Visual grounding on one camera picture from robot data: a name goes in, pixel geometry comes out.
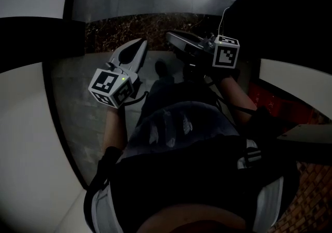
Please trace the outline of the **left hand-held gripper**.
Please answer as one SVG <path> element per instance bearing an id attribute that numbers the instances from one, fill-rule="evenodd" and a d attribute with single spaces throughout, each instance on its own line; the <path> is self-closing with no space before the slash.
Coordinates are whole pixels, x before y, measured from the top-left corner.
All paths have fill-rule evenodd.
<path id="1" fill-rule="evenodd" d="M 95 71 L 88 90 L 99 103 L 118 109 L 128 98 L 135 99 L 141 85 L 137 73 L 144 64 L 147 45 L 144 38 L 121 45 L 113 52 L 108 69 Z"/>

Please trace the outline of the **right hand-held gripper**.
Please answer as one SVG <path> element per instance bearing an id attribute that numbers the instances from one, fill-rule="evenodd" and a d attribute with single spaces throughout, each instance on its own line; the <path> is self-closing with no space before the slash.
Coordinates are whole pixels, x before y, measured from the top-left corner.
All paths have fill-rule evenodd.
<path id="1" fill-rule="evenodd" d="M 190 54 L 199 54 L 204 51 L 207 62 L 212 67 L 235 68 L 240 43 L 237 39 L 212 35 L 210 38 L 202 38 L 191 32 L 169 30 L 166 33 L 167 41 L 177 49 Z"/>

